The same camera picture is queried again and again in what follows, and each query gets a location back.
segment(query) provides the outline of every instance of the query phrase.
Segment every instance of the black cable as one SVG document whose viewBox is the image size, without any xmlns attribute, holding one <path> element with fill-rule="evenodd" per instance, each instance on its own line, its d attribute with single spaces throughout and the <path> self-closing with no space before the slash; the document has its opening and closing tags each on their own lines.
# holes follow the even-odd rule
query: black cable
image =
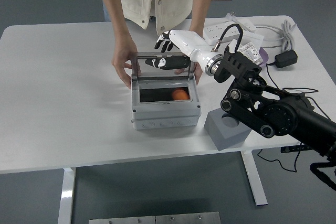
<svg viewBox="0 0 336 224">
<path fill-rule="evenodd" d="M 229 31 L 232 27 L 237 27 L 238 29 L 238 32 L 239 32 L 239 38 L 238 38 L 238 41 L 237 41 L 237 44 L 236 44 L 236 48 L 235 48 L 235 52 L 238 50 L 238 47 L 240 45 L 240 42 L 242 41 L 242 38 L 243 38 L 243 29 L 242 27 L 239 25 L 239 24 L 231 24 L 229 25 L 228 27 L 225 28 L 224 32 L 222 33 L 221 37 L 219 38 L 219 40 L 223 40 L 225 34 L 227 33 L 227 31 Z"/>
<path fill-rule="evenodd" d="M 263 149 L 260 150 L 260 152 L 257 154 L 257 156 L 260 157 L 261 159 L 267 161 L 267 162 L 275 162 L 275 161 L 278 161 L 282 169 L 284 169 L 284 170 L 286 170 L 286 171 L 288 171 L 288 172 L 297 173 L 298 170 L 296 169 L 296 162 L 297 162 L 298 157 L 299 157 L 299 155 L 300 155 L 300 153 L 301 153 L 301 150 L 302 150 L 302 143 L 300 143 L 300 149 L 299 149 L 298 155 L 296 155 L 296 158 L 295 158 L 295 161 L 294 161 L 294 170 L 289 170 L 289 169 L 284 168 L 284 167 L 282 166 L 281 161 L 278 160 L 278 159 L 269 160 L 269 159 L 266 159 L 266 158 L 264 158 L 264 157 L 261 157 L 261 156 L 260 156 L 260 153 L 263 151 Z"/>
<path fill-rule="evenodd" d="M 317 89 L 312 89 L 312 88 L 282 88 L 282 90 L 285 90 L 285 91 L 286 90 L 302 90 L 302 89 L 310 90 L 310 91 L 307 91 L 307 92 L 302 92 L 302 93 L 305 93 L 305 94 L 319 92 Z"/>
<path fill-rule="evenodd" d="M 314 173 L 323 183 L 328 185 L 331 189 L 336 191 L 336 184 L 333 182 L 324 172 L 318 170 L 318 168 L 327 168 L 327 167 L 335 167 L 336 162 L 328 162 L 328 163 L 313 163 L 310 165 L 310 170 Z"/>
<path fill-rule="evenodd" d="M 328 117 L 328 115 L 327 115 L 327 114 L 320 108 L 320 106 L 317 104 L 317 102 L 314 100 L 313 97 L 307 97 L 307 98 L 308 98 L 308 99 L 311 99 L 311 100 L 315 103 L 316 107 L 318 107 L 319 110 L 323 113 L 323 115 L 325 115 L 326 118 L 328 118 L 329 120 L 331 120 L 330 117 Z"/>
<path fill-rule="evenodd" d="M 277 89 L 279 89 L 278 85 L 273 81 L 271 75 L 269 74 L 268 66 L 271 66 L 271 65 L 270 64 L 266 64 L 266 70 L 267 70 L 268 77 L 271 79 L 271 81 L 273 82 L 273 84 L 275 85 L 275 87 L 277 87 Z"/>
</svg>

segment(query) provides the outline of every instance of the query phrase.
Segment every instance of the gray floor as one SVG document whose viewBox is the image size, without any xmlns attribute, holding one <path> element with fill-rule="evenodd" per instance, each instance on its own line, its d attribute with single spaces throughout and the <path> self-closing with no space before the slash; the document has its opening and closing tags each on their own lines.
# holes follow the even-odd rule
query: gray floor
<svg viewBox="0 0 336 224">
<path fill-rule="evenodd" d="M 291 16 L 336 82 L 336 0 L 212 2 L 208 17 L 231 10 L 237 16 Z M 10 25 L 99 21 L 101 0 L 0 0 L 0 34 Z M 293 166 L 295 153 L 274 148 L 262 154 Z M 223 224 L 334 223 L 336 192 L 309 171 L 324 158 L 303 152 L 295 174 L 254 155 L 267 206 L 255 206 L 238 153 L 182 157 L 78 168 L 72 223 L 204 211 L 219 211 Z M 57 223 L 61 184 L 62 170 L 0 175 L 0 223 Z"/>
</svg>

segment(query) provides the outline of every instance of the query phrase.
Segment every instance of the table leg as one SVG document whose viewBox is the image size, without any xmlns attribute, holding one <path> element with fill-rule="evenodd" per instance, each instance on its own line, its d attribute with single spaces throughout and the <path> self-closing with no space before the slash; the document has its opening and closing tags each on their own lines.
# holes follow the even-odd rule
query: table leg
<svg viewBox="0 0 336 224">
<path fill-rule="evenodd" d="M 64 168 L 62 196 L 59 205 L 58 224 L 71 224 L 76 168 Z"/>
<path fill-rule="evenodd" d="M 256 163 L 253 159 L 252 151 L 241 151 L 241 154 L 256 205 L 267 205 L 267 199 L 260 181 Z"/>
</svg>

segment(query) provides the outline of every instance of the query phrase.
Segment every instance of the purple object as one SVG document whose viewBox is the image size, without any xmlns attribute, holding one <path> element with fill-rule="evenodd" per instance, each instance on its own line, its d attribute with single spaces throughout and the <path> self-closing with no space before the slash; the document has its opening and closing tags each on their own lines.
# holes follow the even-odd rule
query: purple object
<svg viewBox="0 0 336 224">
<path fill-rule="evenodd" d="M 262 57 L 262 60 L 263 60 L 262 63 L 259 66 L 263 68 L 264 66 L 266 66 L 266 63 L 268 61 L 268 54 L 266 53 L 266 51 L 262 47 L 259 50 L 259 54 L 260 54 L 260 56 Z"/>
</svg>

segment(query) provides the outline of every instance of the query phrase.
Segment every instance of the white table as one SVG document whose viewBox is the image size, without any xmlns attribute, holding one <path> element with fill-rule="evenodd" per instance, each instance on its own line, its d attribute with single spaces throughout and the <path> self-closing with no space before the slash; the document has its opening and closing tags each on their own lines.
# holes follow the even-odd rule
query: white table
<svg viewBox="0 0 336 224">
<path fill-rule="evenodd" d="M 250 19 L 278 27 L 285 19 L 294 24 L 286 16 Z M 220 20 L 207 19 L 206 24 Z M 186 20 L 177 29 L 188 29 L 189 24 Z M 146 31 L 128 25 L 138 51 L 154 51 L 155 24 Z M 266 29 L 258 32 L 276 37 Z M 298 63 L 281 70 L 272 67 L 273 79 L 280 88 L 319 89 L 313 97 L 336 118 L 336 86 L 298 28 L 293 35 Z M 203 126 L 207 113 L 219 108 L 233 77 L 217 83 L 202 76 L 197 126 L 136 131 L 130 90 L 110 65 L 113 43 L 110 23 L 12 26 L 0 40 L 0 173 L 65 168 L 60 219 L 65 211 L 71 216 L 67 204 L 71 206 L 75 167 L 219 153 Z M 272 62 L 280 49 L 267 52 Z M 271 85 L 265 69 L 261 75 Z M 266 139 L 251 132 L 244 142 L 221 153 L 242 152 L 256 204 L 264 205 L 251 151 L 296 144 L 291 136 Z"/>
</svg>

